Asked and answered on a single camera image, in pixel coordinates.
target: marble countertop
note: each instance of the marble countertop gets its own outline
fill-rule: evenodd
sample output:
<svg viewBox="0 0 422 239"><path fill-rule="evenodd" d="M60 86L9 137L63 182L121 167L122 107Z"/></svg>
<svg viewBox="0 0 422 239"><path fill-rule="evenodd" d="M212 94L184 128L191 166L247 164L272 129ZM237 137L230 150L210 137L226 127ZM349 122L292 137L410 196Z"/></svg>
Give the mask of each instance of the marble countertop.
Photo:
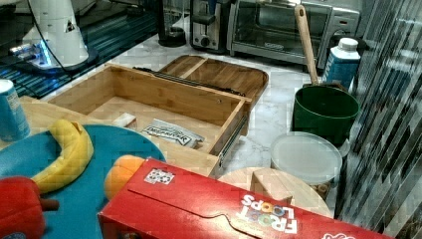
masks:
<svg viewBox="0 0 422 239"><path fill-rule="evenodd" d="M109 63L119 64L125 67L143 67L153 71L159 71L171 61L183 55L195 55L210 59L216 59L241 66L260 69L269 76L269 83L259 101L251 111L249 131L246 136L241 136L239 143L234 147L220 170L220 174L237 170L243 167L270 167L271 143L277 136L289 131L292 120L293 102L295 92L303 84L311 82L308 73L302 71L302 66L281 67L264 63L260 59L230 57L229 55L213 55L197 51L186 45L178 48L166 48L158 44L158 36L136 45L128 51L120 54ZM42 98L47 101L52 96L59 94L66 88L83 81L93 74L92 70L57 91Z"/></svg>

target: yellow banana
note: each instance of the yellow banana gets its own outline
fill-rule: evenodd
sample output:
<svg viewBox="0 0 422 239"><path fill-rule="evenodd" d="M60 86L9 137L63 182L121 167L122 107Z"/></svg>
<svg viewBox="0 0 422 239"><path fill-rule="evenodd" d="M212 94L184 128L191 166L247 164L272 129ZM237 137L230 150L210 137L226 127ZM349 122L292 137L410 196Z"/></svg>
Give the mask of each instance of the yellow banana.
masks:
<svg viewBox="0 0 422 239"><path fill-rule="evenodd" d="M77 179L94 153L90 136L78 122L59 119L49 131L62 151L53 163L32 177L41 193L60 189Z"/></svg>

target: green bucket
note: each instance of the green bucket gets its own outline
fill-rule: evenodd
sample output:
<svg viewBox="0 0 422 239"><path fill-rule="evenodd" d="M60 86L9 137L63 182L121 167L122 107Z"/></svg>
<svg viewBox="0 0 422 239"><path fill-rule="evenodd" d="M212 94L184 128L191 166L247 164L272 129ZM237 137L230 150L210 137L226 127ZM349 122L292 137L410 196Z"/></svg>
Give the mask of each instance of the green bucket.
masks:
<svg viewBox="0 0 422 239"><path fill-rule="evenodd" d="M311 86L295 94L292 131L316 134L341 146L359 113L357 100L340 89Z"/></svg>

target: white lid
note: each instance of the white lid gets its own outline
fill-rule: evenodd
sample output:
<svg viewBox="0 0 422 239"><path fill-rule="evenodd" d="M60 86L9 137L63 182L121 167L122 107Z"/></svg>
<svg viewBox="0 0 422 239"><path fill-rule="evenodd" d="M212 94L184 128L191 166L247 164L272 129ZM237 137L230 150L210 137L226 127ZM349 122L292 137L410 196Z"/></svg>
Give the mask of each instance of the white lid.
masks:
<svg viewBox="0 0 422 239"><path fill-rule="evenodd" d="M13 83L10 80L0 79L0 93L4 93L13 88Z"/></svg>
<svg viewBox="0 0 422 239"><path fill-rule="evenodd" d="M356 51L357 41L351 38L341 38L338 47L349 52Z"/></svg>
<svg viewBox="0 0 422 239"><path fill-rule="evenodd" d="M296 176L309 185L335 178L342 160L337 148L317 135L294 131L281 135L271 145L272 167Z"/></svg>

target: blue plate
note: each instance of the blue plate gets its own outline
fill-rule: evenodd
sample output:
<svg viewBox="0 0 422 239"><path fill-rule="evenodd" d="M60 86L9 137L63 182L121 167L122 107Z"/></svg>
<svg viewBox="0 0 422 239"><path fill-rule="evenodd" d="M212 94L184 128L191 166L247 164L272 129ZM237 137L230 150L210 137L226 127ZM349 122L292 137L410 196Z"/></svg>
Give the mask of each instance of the blue plate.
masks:
<svg viewBox="0 0 422 239"><path fill-rule="evenodd" d="M124 154L165 161L149 139L133 130L96 124L85 125L85 129L94 145L93 158L74 182L43 195L60 202L58 211L44 212L47 227L43 238L103 238L97 213L107 204L104 181L114 161ZM54 161L60 152L48 131L19 140L0 150L0 178L32 177Z"/></svg>

